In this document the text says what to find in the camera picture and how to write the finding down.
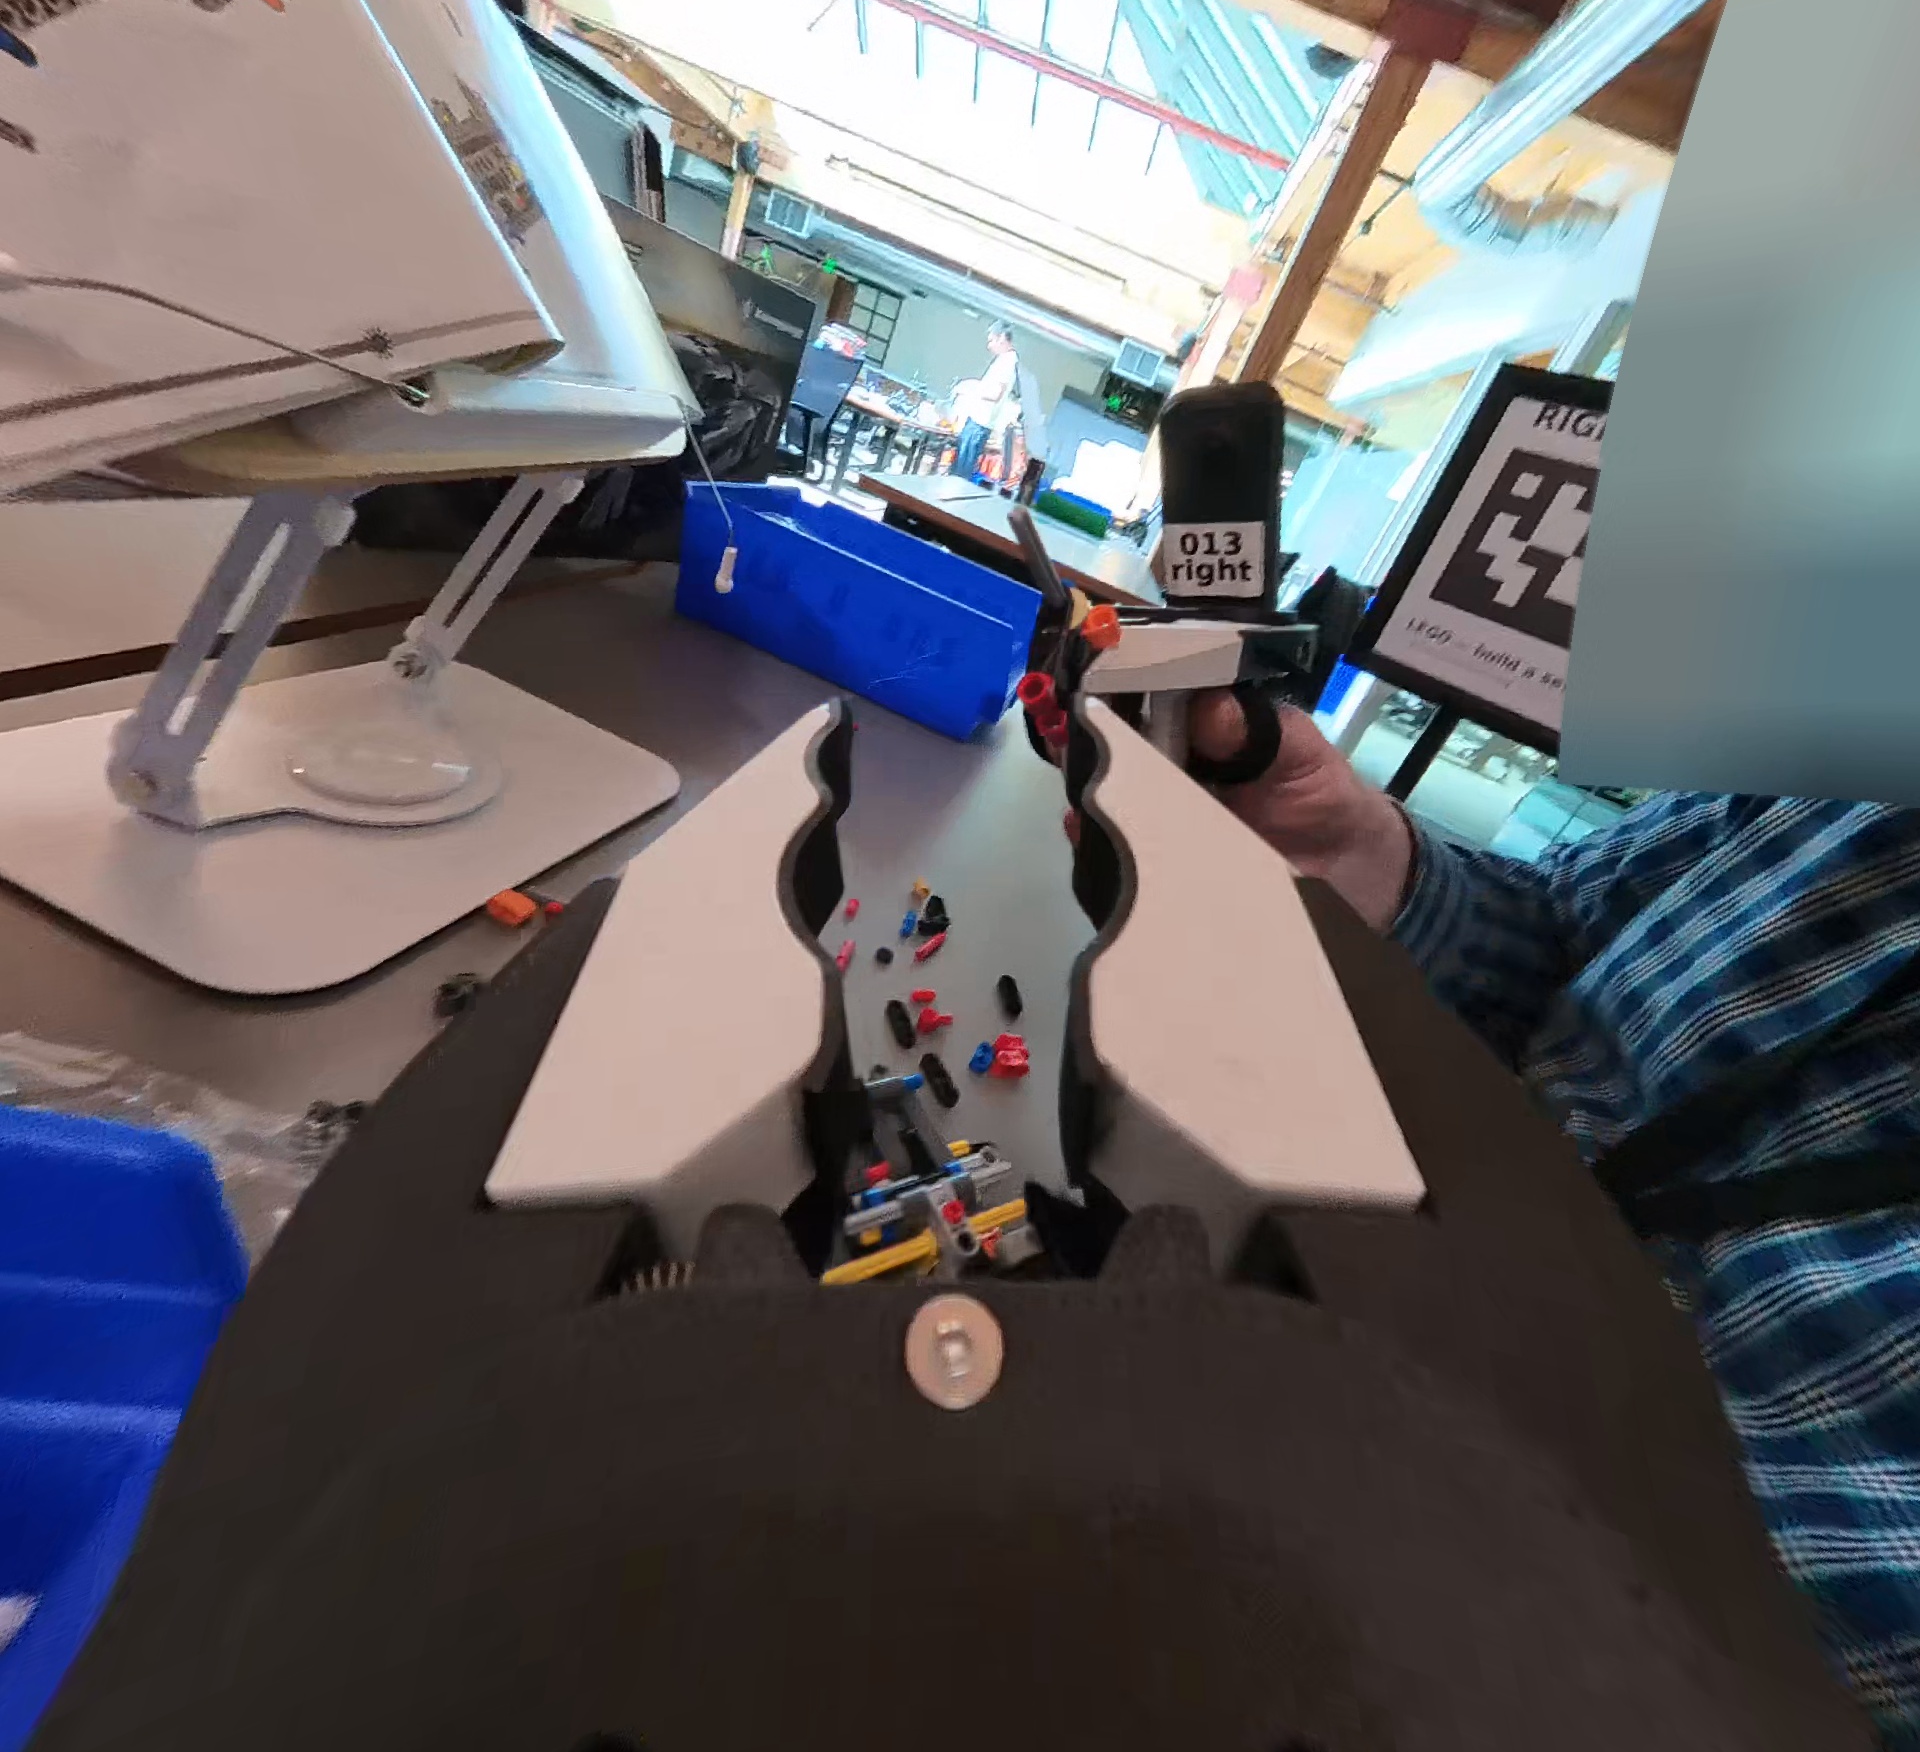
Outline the long wooden table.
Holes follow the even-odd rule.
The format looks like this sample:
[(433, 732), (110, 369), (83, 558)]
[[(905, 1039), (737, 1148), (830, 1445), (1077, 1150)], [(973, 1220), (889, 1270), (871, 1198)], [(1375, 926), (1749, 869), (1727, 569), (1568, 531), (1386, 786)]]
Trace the long wooden table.
[[(882, 518), (900, 531), (946, 546), (977, 564), (1024, 569), (1014, 531), (1018, 507), (1004, 496), (962, 481), (860, 473), (845, 496), (858, 494), (882, 509)], [(1070, 524), (1034, 516), (1038, 539), (1065, 582), (1095, 603), (1158, 610), (1162, 589), (1143, 552), (1115, 537), (1095, 539)]]

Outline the black office chair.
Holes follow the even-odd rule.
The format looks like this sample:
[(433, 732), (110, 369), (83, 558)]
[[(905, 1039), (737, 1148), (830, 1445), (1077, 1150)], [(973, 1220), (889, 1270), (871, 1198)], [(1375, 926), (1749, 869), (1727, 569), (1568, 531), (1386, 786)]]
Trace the black office chair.
[(780, 475), (809, 481), (826, 469), (833, 425), (864, 365), (860, 352), (833, 346), (804, 350), (780, 425)]

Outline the person's right forearm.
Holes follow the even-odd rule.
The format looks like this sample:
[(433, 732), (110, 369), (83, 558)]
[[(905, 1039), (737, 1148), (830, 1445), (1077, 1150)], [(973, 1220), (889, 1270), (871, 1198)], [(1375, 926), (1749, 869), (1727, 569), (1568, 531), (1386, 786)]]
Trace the person's right forearm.
[(1788, 1113), (1915, 1124), (1915, 810), (1662, 795), (1536, 861), (1415, 855), (1389, 935), (1566, 1119), (1640, 1126), (1817, 1036)]

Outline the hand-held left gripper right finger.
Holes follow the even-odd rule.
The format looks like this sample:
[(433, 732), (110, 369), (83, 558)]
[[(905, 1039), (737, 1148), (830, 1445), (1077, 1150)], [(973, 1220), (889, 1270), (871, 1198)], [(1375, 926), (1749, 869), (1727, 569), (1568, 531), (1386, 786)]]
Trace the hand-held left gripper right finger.
[(1428, 1187), (1290, 865), (1109, 705), (1069, 718), (1066, 1184), (1182, 1209), (1216, 1258), (1282, 1212), (1414, 1215)]

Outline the white book stand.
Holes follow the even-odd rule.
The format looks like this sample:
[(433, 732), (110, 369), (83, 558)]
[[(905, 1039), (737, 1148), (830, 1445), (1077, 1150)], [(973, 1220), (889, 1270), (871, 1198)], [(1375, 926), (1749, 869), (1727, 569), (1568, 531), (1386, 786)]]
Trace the white book stand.
[[(580, 475), (673, 459), (695, 412), (641, 315), (523, 377), (443, 372), (423, 412), (186, 451), (248, 509), (129, 714), (4, 735), (4, 884), (196, 986), (295, 997), (669, 805), (672, 762), (460, 656)], [(354, 499), (479, 473), (514, 483), (387, 658), (252, 684)]]

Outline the plain blue storage bin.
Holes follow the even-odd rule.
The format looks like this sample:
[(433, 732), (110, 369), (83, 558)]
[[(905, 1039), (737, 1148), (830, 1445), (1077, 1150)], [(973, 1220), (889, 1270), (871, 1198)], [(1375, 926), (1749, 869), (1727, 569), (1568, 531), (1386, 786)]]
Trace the plain blue storage bin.
[(970, 743), (1014, 703), (1038, 595), (794, 489), (688, 483), (682, 617)]

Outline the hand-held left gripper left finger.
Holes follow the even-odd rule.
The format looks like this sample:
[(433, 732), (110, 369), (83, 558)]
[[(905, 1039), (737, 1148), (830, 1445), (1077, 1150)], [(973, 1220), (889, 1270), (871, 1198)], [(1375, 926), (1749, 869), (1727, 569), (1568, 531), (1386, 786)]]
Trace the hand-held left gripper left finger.
[(669, 1257), (712, 1212), (818, 1175), (809, 1101), (846, 1072), (826, 944), (846, 881), (851, 708), (802, 716), (619, 876), (484, 1182), (499, 1211), (628, 1206)]

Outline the scattered small lego connectors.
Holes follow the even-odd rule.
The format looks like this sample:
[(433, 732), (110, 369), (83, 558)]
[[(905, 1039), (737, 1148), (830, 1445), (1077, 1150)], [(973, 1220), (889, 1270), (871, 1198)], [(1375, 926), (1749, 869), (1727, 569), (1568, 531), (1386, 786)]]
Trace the scattered small lego connectors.
[(840, 983), (855, 1085), (918, 1083), (951, 1112), (971, 1088), (1031, 1078), (1021, 989), (1013, 972), (966, 963), (979, 944), (942, 893), (920, 881), (898, 902), (840, 898), (823, 944)]

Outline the small lego axle assembly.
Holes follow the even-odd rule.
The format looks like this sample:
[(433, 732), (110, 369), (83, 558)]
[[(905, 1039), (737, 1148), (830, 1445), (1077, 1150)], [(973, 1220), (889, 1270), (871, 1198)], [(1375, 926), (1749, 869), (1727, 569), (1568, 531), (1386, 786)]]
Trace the small lego axle assembly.
[(1095, 603), (1069, 586), (1027, 507), (1010, 509), (1010, 528), (1041, 600), (1017, 705), (1033, 751), (1069, 773), (1072, 696), (1090, 661), (1117, 646), (1124, 636), (1122, 616), (1114, 603)]

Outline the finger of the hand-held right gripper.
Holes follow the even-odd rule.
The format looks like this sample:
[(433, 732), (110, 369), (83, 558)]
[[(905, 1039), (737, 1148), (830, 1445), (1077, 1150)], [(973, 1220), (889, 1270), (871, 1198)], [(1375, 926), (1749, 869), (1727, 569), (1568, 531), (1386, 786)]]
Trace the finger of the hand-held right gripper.
[(1195, 617), (1124, 617), (1117, 639), (1081, 678), (1081, 696), (1152, 698), (1227, 690), (1240, 681), (1250, 629), (1238, 621)]

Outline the blue bin with label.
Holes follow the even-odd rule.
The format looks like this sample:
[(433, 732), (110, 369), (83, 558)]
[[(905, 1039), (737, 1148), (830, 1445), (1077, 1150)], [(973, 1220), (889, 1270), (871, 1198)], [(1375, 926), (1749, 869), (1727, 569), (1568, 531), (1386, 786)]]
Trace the blue bin with label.
[(103, 1616), (250, 1258), (194, 1141), (2, 1112), (2, 1746)]

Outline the white lego instruction book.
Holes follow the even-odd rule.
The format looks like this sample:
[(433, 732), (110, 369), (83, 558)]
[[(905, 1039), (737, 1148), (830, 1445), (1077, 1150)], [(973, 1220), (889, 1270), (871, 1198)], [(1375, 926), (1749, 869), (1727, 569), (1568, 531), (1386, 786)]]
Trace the white lego instruction book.
[(697, 416), (496, 0), (2, 0), (4, 493), (673, 461)]

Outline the black framed marker sign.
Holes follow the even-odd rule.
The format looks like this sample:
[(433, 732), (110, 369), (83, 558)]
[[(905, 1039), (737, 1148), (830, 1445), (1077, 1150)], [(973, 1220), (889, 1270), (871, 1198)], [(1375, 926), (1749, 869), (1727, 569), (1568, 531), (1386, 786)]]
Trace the black framed marker sign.
[(1347, 650), (1362, 676), (1558, 754), (1614, 398), (1610, 377), (1494, 369)]

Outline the person's right hand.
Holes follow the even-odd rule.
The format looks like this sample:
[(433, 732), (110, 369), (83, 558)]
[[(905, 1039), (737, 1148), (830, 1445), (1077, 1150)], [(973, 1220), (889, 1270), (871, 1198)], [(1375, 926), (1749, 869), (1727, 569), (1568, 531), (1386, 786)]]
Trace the person's right hand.
[(1418, 841), (1402, 805), (1363, 783), (1308, 712), (1276, 710), (1278, 751), (1252, 781), (1216, 786), (1216, 801), (1317, 877), (1373, 932), (1388, 933), (1418, 869)]

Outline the clear plastic bag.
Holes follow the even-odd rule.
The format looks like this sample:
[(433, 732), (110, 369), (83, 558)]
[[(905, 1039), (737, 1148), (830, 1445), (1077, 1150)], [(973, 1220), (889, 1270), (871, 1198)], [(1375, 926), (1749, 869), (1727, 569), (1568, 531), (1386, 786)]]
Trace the clear plastic bag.
[(191, 1141), (208, 1153), (250, 1264), (268, 1255), (303, 1193), (349, 1140), (298, 1113), (270, 1113), (126, 1054), (2, 1034), (2, 1101)]

